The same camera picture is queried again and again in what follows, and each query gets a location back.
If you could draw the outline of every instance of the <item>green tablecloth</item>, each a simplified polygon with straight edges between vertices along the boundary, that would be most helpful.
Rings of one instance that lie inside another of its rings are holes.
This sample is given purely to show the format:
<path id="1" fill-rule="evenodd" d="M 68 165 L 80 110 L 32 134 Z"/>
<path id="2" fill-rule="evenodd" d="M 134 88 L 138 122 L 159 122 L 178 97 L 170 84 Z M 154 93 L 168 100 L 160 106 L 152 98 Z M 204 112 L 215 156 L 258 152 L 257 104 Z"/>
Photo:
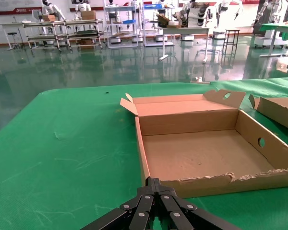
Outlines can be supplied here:
<path id="1" fill-rule="evenodd" d="M 278 27 L 283 27 L 283 28 L 288 28 L 288 25 L 278 25 L 276 23 L 267 23 L 263 24 L 262 27 L 260 28 L 260 31 L 265 31 L 265 30 L 274 30 Z M 288 40 L 288 33 L 282 33 L 282 38 L 284 41 Z"/>
<path id="2" fill-rule="evenodd" d="M 140 164 L 134 117 L 120 98 L 211 89 L 288 97 L 288 78 L 41 93 L 0 131 L 0 230 L 77 230 L 131 199 Z M 288 143 L 288 129 L 252 110 L 247 97 L 241 108 Z M 288 188 L 189 200 L 245 230 L 288 230 Z"/>

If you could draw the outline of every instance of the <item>box handle hole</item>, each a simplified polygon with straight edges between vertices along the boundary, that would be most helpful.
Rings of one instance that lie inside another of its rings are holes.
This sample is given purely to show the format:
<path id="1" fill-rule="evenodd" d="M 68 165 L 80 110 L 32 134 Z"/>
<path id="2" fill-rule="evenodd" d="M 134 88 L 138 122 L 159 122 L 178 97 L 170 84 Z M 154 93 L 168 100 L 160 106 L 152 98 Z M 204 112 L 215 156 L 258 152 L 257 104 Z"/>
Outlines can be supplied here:
<path id="1" fill-rule="evenodd" d="M 265 141 L 264 141 L 263 138 L 258 138 L 258 145 L 259 145 L 261 148 L 264 147 L 264 145 L 265 145 Z"/>
<path id="2" fill-rule="evenodd" d="M 223 99 L 225 100 L 225 99 L 229 98 L 230 95 L 231 95 L 230 92 L 226 93 L 226 94 L 224 95 Z"/>

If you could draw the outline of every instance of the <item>cardboard box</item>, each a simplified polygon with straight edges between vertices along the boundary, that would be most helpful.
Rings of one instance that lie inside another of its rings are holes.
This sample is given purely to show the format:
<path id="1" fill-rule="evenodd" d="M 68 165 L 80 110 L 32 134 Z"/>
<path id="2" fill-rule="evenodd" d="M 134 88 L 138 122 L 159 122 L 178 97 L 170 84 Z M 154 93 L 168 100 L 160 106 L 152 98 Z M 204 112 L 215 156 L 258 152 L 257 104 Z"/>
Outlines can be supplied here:
<path id="1" fill-rule="evenodd" d="M 253 108 L 259 113 L 288 128 L 288 97 L 255 98 L 253 95 L 250 95 L 249 99 Z"/>
<path id="2" fill-rule="evenodd" d="M 54 22 L 56 20 L 56 16 L 54 16 L 54 15 L 42 15 L 42 19 L 45 22 Z"/>
<path id="3" fill-rule="evenodd" d="M 93 41 L 91 39 L 81 39 L 78 42 L 80 45 L 82 45 L 81 49 L 94 49 L 94 46 L 83 46 L 83 45 L 92 45 Z"/>
<path id="4" fill-rule="evenodd" d="M 239 110 L 244 95 L 126 94 L 120 104 L 136 115 L 143 183 L 159 178 L 182 198 L 288 186 L 288 145 Z"/>
<path id="5" fill-rule="evenodd" d="M 81 12 L 82 20 L 96 20 L 96 11 Z"/>
<path id="6" fill-rule="evenodd" d="M 181 28 L 181 25 L 167 25 L 167 28 Z"/>

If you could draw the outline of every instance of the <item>red stripe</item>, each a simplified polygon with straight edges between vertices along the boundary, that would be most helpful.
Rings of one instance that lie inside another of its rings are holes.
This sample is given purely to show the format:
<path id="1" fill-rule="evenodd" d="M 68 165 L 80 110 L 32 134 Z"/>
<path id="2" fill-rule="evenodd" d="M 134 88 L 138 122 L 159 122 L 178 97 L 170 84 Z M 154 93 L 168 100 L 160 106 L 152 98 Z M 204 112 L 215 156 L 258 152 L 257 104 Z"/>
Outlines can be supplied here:
<path id="1" fill-rule="evenodd" d="M 41 7 L 15 8 L 13 11 L 0 11 L 0 15 L 32 14 L 32 10 L 42 10 Z"/>

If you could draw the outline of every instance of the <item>black stool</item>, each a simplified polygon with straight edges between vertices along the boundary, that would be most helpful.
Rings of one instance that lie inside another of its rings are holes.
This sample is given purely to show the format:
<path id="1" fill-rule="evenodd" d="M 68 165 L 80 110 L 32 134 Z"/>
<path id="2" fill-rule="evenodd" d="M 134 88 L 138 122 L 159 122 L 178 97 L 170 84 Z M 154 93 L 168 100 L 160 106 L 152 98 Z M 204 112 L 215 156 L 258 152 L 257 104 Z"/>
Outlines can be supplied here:
<path id="1" fill-rule="evenodd" d="M 14 40 L 14 44 L 12 44 L 12 47 L 10 49 L 8 49 L 8 50 L 19 48 L 19 44 L 17 44 L 16 41 L 15 41 L 15 35 L 16 34 L 17 34 L 16 32 L 8 33 L 8 35 L 12 35 L 13 36 L 13 40 Z"/>
<path id="2" fill-rule="evenodd" d="M 239 31 L 238 29 L 230 29 L 230 30 L 226 30 L 225 32 L 225 40 L 224 40 L 224 43 L 223 43 L 223 48 L 222 48 L 222 52 L 224 52 L 224 47 L 225 48 L 225 53 L 227 51 L 227 45 L 232 45 L 232 49 L 231 51 L 233 50 L 234 46 L 236 47 L 236 51 L 237 51 L 237 45 L 238 45 L 238 39 L 239 39 Z M 229 40 L 229 35 L 230 35 L 230 32 L 234 32 L 234 39 L 230 42 L 228 41 Z"/>

